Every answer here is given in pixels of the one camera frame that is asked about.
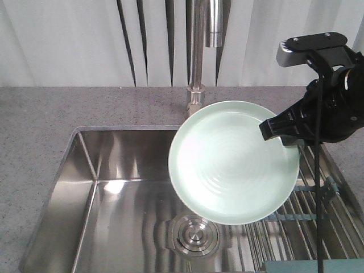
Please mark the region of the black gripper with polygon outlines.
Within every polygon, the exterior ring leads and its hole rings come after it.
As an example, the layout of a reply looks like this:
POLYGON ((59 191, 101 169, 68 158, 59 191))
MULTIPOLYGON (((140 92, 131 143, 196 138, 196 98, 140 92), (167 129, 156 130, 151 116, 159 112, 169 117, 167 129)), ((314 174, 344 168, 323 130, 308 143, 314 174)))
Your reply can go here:
POLYGON ((280 137, 284 147, 343 141, 363 127, 363 54, 347 46, 304 54, 318 78, 306 87, 300 114, 285 110, 263 121, 262 137, 280 137))

